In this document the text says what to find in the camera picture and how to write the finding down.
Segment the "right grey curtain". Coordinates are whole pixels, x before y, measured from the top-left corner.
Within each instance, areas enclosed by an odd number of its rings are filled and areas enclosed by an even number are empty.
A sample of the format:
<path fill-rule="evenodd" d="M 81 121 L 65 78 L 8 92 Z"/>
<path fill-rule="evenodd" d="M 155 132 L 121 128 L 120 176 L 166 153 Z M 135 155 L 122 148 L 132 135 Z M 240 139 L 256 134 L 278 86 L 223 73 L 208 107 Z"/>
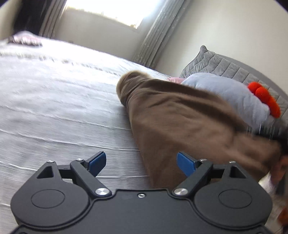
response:
<path fill-rule="evenodd" d="M 189 0 L 164 2 L 133 62 L 150 69 L 156 68 L 162 52 L 189 4 Z"/>

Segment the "grey quilted headboard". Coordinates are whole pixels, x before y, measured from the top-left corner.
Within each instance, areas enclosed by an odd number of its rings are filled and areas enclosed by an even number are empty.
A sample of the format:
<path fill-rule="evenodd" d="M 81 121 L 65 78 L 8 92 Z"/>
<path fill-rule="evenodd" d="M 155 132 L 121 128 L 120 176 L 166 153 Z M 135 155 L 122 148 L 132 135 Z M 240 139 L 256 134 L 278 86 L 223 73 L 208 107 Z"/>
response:
<path fill-rule="evenodd" d="M 187 78 L 191 74 L 200 72 L 232 78 L 243 84 L 249 84 L 253 81 L 259 82 L 272 92 L 281 112 L 287 111 L 287 94 L 270 78 L 247 64 L 209 51 L 204 45 L 200 47 L 197 56 L 183 69 L 180 77 Z"/>

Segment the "grey quilted bedspread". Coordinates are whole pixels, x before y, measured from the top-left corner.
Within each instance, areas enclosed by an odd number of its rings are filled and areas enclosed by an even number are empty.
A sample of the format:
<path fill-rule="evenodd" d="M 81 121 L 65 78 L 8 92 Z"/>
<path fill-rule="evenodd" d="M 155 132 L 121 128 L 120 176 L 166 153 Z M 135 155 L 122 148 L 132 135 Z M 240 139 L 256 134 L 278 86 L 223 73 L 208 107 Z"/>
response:
<path fill-rule="evenodd" d="M 133 70 L 167 75 L 75 44 L 41 43 L 1 41 L 1 233 L 17 226 L 14 193 L 49 160 L 65 165 L 103 151 L 98 180 L 110 190 L 150 188 L 116 85 Z"/>

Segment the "light grey pillow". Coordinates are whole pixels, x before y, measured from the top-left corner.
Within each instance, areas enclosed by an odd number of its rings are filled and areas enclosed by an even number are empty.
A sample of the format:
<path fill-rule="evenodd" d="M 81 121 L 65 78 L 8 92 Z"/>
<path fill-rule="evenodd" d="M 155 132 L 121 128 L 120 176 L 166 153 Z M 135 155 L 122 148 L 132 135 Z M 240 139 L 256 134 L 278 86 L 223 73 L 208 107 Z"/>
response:
<path fill-rule="evenodd" d="M 195 73 L 186 78 L 182 85 L 208 91 L 220 96 L 233 107 L 241 119 L 250 127 L 276 121 L 269 107 L 262 103 L 243 83 L 211 73 Z"/>

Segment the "dark clothes hanging on wall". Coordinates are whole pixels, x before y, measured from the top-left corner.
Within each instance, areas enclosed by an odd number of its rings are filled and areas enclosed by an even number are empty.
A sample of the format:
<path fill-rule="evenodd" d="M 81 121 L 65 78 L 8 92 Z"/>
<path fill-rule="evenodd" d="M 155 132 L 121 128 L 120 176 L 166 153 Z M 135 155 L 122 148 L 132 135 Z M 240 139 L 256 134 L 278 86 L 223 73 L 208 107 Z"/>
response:
<path fill-rule="evenodd" d="M 14 23 L 14 32 L 29 31 L 38 35 L 51 1 L 21 1 Z"/>

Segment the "small pink cloth by pillow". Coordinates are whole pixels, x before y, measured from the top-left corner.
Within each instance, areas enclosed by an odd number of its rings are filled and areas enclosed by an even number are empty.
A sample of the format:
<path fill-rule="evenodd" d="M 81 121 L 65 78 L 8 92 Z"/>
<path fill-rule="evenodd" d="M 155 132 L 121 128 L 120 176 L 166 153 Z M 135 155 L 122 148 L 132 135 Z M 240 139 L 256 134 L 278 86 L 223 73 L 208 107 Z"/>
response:
<path fill-rule="evenodd" d="M 168 80 L 172 83 L 177 83 L 177 84 L 181 84 L 185 78 L 175 78 L 175 77 L 172 77 L 172 78 L 168 78 Z"/>

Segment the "folded patterned cloth on bed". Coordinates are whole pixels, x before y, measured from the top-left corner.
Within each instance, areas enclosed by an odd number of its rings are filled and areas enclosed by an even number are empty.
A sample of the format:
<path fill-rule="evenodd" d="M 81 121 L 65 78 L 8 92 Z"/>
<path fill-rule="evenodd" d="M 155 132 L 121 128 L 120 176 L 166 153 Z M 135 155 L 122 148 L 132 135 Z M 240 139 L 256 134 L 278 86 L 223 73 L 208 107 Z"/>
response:
<path fill-rule="evenodd" d="M 42 42 L 38 36 L 28 31 L 14 34 L 8 38 L 7 43 L 24 46 L 42 47 Z"/>

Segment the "brown coat with fleece collar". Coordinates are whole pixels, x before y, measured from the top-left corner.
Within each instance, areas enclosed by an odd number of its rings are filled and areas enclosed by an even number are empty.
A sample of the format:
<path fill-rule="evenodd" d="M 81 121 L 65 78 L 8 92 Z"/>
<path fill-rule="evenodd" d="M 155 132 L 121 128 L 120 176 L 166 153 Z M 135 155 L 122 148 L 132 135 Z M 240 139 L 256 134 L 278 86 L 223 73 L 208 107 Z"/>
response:
<path fill-rule="evenodd" d="M 122 75 L 116 92 L 153 188 L 173 189 L 185 180 L 179 152 L 215 164 L 234 160 L 255 180 L 280 159 L 280 144 L 247 134 L 242 119 L 215 94 L 141 71 Z"/>

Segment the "grey curtain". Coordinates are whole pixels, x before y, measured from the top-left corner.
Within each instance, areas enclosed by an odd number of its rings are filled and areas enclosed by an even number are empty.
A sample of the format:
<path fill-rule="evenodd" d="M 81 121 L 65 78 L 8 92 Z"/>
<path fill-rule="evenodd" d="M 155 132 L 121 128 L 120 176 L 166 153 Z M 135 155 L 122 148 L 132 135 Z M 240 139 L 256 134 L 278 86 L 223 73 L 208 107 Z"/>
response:
<path fill-rule="evenodd" d="M 150 69 L 156 68 L 162 52 L 189 4 L 189 0 L 164 2 L 133 62 Z"/>
<path fill-rule="evenodd" d="M 58 25 L 60 23 L 60 18 L 66 8 L 66 0 L 52 0 L 47 12 L 45 13 L 39 36 L 54 39 Z"/>

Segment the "left grey curtain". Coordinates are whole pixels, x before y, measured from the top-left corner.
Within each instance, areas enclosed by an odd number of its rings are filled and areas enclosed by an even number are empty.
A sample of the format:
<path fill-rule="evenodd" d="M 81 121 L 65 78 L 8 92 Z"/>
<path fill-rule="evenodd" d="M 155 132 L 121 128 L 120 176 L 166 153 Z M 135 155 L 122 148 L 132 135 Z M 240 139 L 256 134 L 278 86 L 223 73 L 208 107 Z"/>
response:
<path fill-rule="evenodd" d="M 58 25 L 60 23 L 60 18 L 66 8 L 66 0 L 52 0 L 47 12 L 45 13 L 39 36 L 54 39 Z"/>

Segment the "red pompom plush toy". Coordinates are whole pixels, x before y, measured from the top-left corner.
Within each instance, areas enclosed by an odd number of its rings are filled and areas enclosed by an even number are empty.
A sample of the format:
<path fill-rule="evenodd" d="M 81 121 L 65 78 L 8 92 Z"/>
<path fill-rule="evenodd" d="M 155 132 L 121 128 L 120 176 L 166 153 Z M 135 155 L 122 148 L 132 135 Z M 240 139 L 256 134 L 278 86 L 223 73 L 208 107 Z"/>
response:
<path fill-rule="evenodd" d="M 253 93 L 262 103 L 269 107 L 270 114 L 274 118 L 279 118 L 281 116 L 281 110 L 276 102 L 276 99 L 264 86 L 257 82 L 251 82 L 247 87 L 251 93 Z"/>

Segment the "bright window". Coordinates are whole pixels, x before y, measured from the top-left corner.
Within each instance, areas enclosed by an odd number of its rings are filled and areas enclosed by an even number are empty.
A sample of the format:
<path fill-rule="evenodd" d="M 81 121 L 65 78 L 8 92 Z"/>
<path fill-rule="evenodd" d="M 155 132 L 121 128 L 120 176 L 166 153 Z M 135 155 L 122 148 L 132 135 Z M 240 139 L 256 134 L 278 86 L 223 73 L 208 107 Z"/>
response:
<path fill-rule="evenodd" d="M 154 13 L 161 1 L 156 0 L 74 0 L 67 1 L 68 9 L 93 13 L 138 29 L 142 21 Z"/>

